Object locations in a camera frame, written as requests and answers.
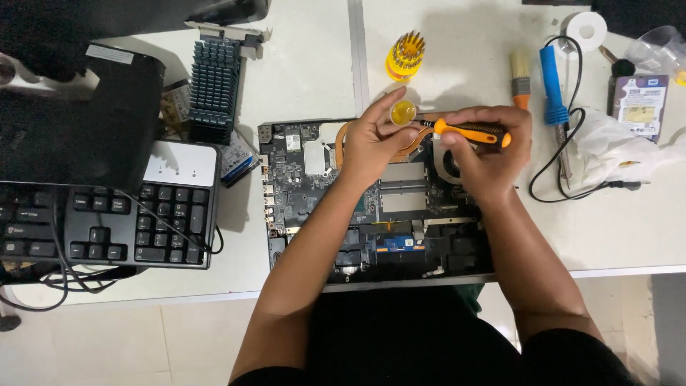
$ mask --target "orange screwdriver handle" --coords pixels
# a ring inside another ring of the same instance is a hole
[[[468,141],[473,144],[493,144],[502,148],[508,147],[512,141],[512,136],[505,130],[502,125],[489,123],[471,123],[458,124],[449,126],[445,123],[443,118],[436,122],[421,122],[425,126],[434,127],[438,134],[456,131],[462,134]]]

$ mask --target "circuit board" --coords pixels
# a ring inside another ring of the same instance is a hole
[[[335,137],[345,123],[258,127],[272,266],[338,176]],[[444,159],[446,154],[435,151],[429,135],[406,162],[389,165],[362,194],[329,282],[492,271],[478,225],[480,211],[462,187],[459,170]],[[451,241],[456,238],[469,239],[469,248],[464,241]],[[450,271],[449,266],[459,269]]]

